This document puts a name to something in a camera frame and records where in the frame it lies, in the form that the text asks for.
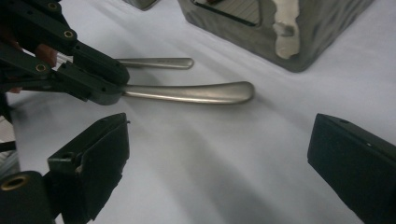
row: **white tablecloth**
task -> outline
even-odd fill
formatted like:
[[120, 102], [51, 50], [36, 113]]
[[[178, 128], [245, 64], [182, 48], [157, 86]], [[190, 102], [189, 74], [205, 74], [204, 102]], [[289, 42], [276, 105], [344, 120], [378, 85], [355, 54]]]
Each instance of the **white tablecloth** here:
[[396, 144], [394, 0], [375, 1], [299, 74], [187, 23], [176, 0], [145, 12], [121, 0], [61, 4], [78, 39], [113, 58], [195, 60], [187, 71], [129, 69], [132, 84], [256, 86], [244, 105], [9, 94], [21, 168], [41, 174], [96, 120], [126, 113], [131, 159], [94, 223], [361, 223], [306, 154], [317, 113]]

